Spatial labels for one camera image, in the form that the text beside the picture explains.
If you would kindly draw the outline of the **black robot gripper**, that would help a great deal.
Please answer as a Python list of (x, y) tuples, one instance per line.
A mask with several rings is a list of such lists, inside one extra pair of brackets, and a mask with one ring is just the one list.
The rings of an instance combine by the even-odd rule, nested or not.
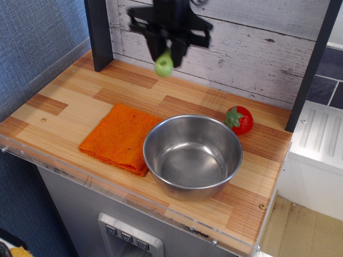
[(155, 62), (171, 41), (174, 67), (182, 64), (189, 45), (209, 47), (213, 25), (197, 16), (189, 1), (153, 1), (150, 6), (131, 7), (130, 29), (141, 33)]

